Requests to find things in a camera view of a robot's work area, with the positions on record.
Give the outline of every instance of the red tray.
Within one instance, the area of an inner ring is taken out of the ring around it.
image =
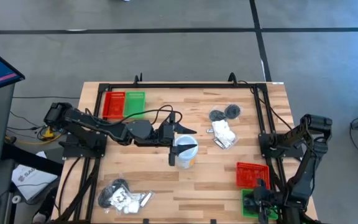
[[[103,105],[103,118],[121,119],[124,117],[125,92],[109,91]]]
[[[270,189],[268,166],[244,162],[237,163],[236,184],[238,187],[253,189],[258,186],[257,179],[264,180],[266,188]]]

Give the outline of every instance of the wooden table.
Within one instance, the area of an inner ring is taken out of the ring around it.
[[[99,82],[84,83],[78,109],[93,111]],[[282,84],[268,83],[271,107],[290,125],[293,120],[285,87]],[[106,156],[101,160],[98,184],[93,208],[92,223],[142,223],[144,218],[151,223],[257,223],[257,219],[244,218],[241,214],[241,190],[236,187],[236,162],[265,164],[260,155],[257,135],[260,133],[255,101],[248,89],[177,89],[145,88],[115,89],[114,91],[146,91],[146,110],[157,109],[170,104],[174,110],[183,113],[181,122],[187,128],[198,133],[199,150],[196,162],[191,169],[183,170],[168,165],[168,148],[120,146],[108,141]],[[213,105],[235,103],[242,107],[239,119],[230,120],[231,129],[237,134],[237,144],[229,150],[222,150],[213,142],[213,134],[206,133],[211,127],[208,113]],[[265,125],[268,125],[264,105]],[[161,113],[161,122],[167,113]],[[147,113],[145,118],[153,120],[155,113]],[[277,117],[273,117],[278,133],[285,133],[288,128]],[[65,161],[62,180],[75,159]],[[83,169],[81,159],[70,174],[63,193],[62,210],[77,194]],[[299,162],[284,159],[287,179],[293,176]],[[117,215],[113,209],[105,213],[97,203],[100,191],[110,181],[123,175],[129,187],[135,192],[153,190],[155,195],[140,213],[134,215]],[[60,182],[58,195],[62,187]],[[81,209],[81,218],[85,218],[88,195],[85,195]],[[307,214],[317,218],[311,198]],[[57,217],[56,209],[52,218]]]

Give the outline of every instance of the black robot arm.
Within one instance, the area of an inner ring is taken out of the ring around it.
[[[318,223],[307,217],[305,211],[313,193],[315,172],[328,151],[327,143],[331,138],[332,123],[329,118],[306,114],[301,118],[300,124],[291,131],[270,136],[269,148],[272,151],[295,148],[301,150],[298,147],[300,142],[306,145],[306,151],[296,174],[284,186],[279,187],[281,191],[266,189],[265,182],[259,180],[259,186],[244,198],[244,207],[258,213],[260,223],[268,223],[269,213],[276,208],[281,211],[279,215],[282,223]]]
[[[53,103],[44,118],[44,122],[56,129],[64,129],[74,135],[78,142],[78,150],[98,151],[105,147],[106,135],[118,144],[127,146],[134,143],[139,147],[169,147],[168,162],[175,165],[175,156],[195,147],[195,144],[174,146],[175,132],[179,134],[195,134],[196,131],[184,128],[175,122],[175,113],[154,129],[149,120],[137,119],[128,123],[124,120],[110,123],[106,120],[84,113],[69,103]],[[60,142],[63,147],[73,146],[73,143]]]

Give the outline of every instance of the gray floor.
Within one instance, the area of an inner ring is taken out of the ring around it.
[[[358,27],[358,1],[256,1],[260,24]],[[242,0],[0,0],[0,30],[253,27]],[[295,121],[305,113],[334,120],[314,200],[326,223],[358,223],[358,152],[349,122],[358,117],[358,32],[263,34],[270,73],[285,82]],[[0,55],[27,79],[16,96],[79,96],[84,81],[225,80],[230,72],[264,81],[254,33],[0,35]],[[53,100],[14,100],[12,111],[42,124]],[[71,100],[74,105],[78,100]],[[9,125],[28,127],[11,117]],[[358,143],[358,132],[354,133]],[[60,158],[56,144],[47,150]],[[16,223],[37,207],[20,204]]]

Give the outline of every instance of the green tray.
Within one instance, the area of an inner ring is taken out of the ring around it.
[[[125,95],[124,117],[133,113],[144,111],[146,104],[146,92],[144,91],[127,91]],[[144,114],[131,116],[131,118],[143,118]]]
[[[242,202],[244,201],[244,197],[247,194],[251,193],[252,191],[253,191],[253,189],[242,189],[241,190]],[[242,216],[243,217],[248,217],[248,218],[258,218],[258,214],[247,211],[244,208],[244,206],[242,206]],[[278,215],[272,209],[270,209],[270,215],[268,216],[268,218],[271,219],[271,220],[277,220]]]

